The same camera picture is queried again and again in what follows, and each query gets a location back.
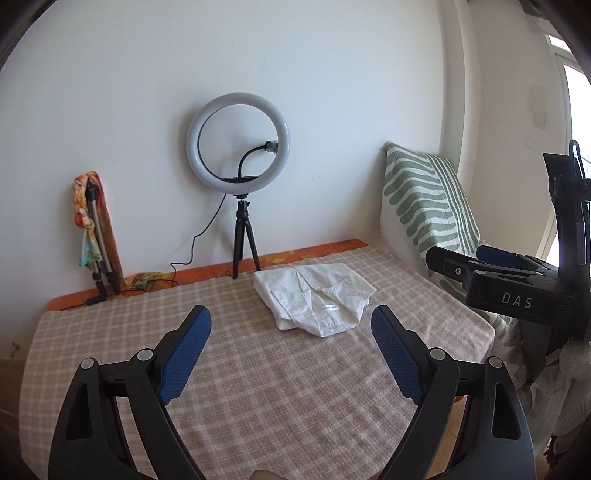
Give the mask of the white shirt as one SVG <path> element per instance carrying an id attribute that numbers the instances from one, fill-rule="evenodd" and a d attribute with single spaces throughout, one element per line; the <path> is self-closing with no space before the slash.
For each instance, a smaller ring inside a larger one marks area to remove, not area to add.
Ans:
<path id="1" fill-rule="evenodd" d="M 342 263 L 295 265 L 253 274 L 253 288 L 280 331 L 328 338 L 355 329 L 376 288 Z"/>

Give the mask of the green white striped blanket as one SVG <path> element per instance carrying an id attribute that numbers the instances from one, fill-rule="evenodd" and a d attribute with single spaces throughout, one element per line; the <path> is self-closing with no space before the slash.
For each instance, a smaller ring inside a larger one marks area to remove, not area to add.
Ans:
<path id="1" fill-rule="evenodd" d="M 407 266 L 456 300 L 466 300 L 462 283 L 431 271 L 432 247 L 475 257 L 483 240 L 452 163 L 445 157 L 386 144 L 381 232 Z"/>

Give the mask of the folded silver tripod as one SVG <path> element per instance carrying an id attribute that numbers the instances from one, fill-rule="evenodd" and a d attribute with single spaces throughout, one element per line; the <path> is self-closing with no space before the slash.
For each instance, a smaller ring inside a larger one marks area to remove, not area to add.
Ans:
<path id="1" fill-rule="evenodd" d="M 95 281 L 97 291 L 99 292 L 99 299 L 105 300 L 108 296 L 106 287 L 102 277 L 105 277 L 111 287 L 113 295 L 121 293 L 119 282 L 110 259 L 107 254 L 104 237 L 102 234 L 102 227 L 100 225 L 100 218 L 98 214 L 98 199 L 100 197 L 99 187 L 91 180 L 87 182 L 85 189 L 85 199 L 88 207 L 88 214 L 94 224 L 94 235 L 98 244 L 98 249 L 101 253 L 101 260 L 95 261 L 95 271 L 92 274 Z"/>

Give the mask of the pink checkered bed cover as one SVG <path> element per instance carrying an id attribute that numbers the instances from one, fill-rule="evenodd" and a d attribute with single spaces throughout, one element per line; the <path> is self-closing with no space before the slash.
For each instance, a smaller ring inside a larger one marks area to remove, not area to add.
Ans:
<path id="1" fill-rule="evenodd" d="M 325 339 L 276 327 L 252 276 L 217 278 L 42 315 L 20 395 L 21 451 L 40 477 L 79 363 L 125 361 L 155 346 L 191 308 L 211 336 L 168 413 L 201 471 L 245 479 L 365 479 L 394 453 L 415 412 L 374 340 L 370 318 Z"/>

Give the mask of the colourful scarf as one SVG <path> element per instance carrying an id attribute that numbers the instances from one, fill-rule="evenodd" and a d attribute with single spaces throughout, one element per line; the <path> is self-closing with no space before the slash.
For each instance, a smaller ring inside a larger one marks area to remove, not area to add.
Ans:
<path id="1" fill-rule="evenodd" d="M 81 248 L 79 254 L 79 265 L 87 268 L 91 274 L 95 271 L 95 261 L 101 260 L 101 253 L 94 235 L 94 224 L 88 214 L 88 207 L 85 199 L 85 189 L 87 182 L 91 180 L 100 190 L 98 199 L 98 214 L 102 234 L 113 270 L 116 273 L 120 290 L 122 291 L 122 268 L 116 247 L 115 236 L 111 225 L 104 189 L 99 175 L 95 171 L 89 171 L 81 174 L 74 179 L 72 186 L 72 201 L 74 212 L 74 224 L 82 233 Z"/>

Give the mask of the black mini tripod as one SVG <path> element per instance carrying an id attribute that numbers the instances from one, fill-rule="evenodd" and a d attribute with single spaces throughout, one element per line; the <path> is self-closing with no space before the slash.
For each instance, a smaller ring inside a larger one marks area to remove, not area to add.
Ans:
<path id="1" fill-rule="evenodd" d="M 246 195 L 236 195 L 238 207 L 236 207 L 235 214 L 235 238 L 233 239 L 232 252 L 232 270 L 231 278 L 238 278 L 239 266 L 243 260 L 243 253 L 245 252 L 245 240 L 249 242 L 249 248 L 252 252 L 252 260 L 256 271 L 260 271 L 262 266 L 259 261 L 259 252 L 256 249 L 256 239 L 253 235 L 252 222 L 249 219 L 249 201 L 246 200 Z"/>

